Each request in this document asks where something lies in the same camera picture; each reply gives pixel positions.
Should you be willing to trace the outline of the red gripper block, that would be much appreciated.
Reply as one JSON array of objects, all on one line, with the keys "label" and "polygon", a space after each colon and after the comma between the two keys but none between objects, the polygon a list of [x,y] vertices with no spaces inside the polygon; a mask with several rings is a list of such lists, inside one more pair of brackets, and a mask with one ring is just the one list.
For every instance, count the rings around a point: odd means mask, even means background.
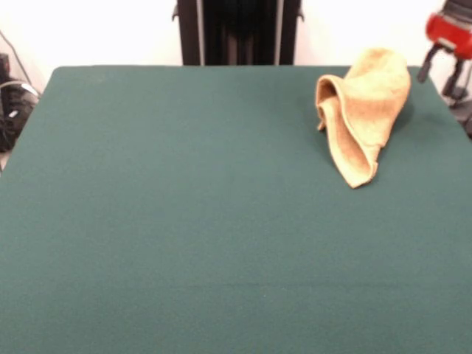
[{"label": "red gripper block", "polygon": [[[457,57],[454,70],[445,84],[446,89],[454,89],[462,74],[464,59],[471,59],[471,22],[433,13],[426,24],[426,36],[432,43],[440,44]],[[417,73],[418,81],[426,81],[428,78],[434,56],[441,50],[441,46],[432,46],[426,54]]]}]

